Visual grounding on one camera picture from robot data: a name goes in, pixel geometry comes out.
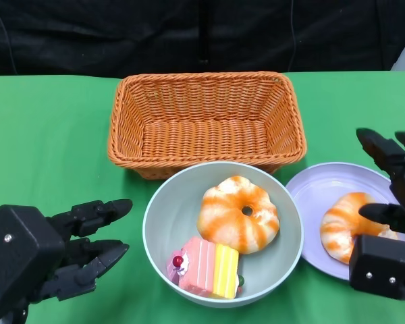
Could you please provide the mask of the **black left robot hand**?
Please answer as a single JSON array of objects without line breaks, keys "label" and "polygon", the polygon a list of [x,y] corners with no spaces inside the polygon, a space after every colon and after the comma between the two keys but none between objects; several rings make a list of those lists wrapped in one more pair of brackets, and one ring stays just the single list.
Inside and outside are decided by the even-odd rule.
[{"label": "black left robot hand", "polygon": [[0,206],[0,323],[25,323],[30,304],[90,293],[128,251],[89,235],[126,216],[130,199],[95,200],[45,217],[36,207]]}]

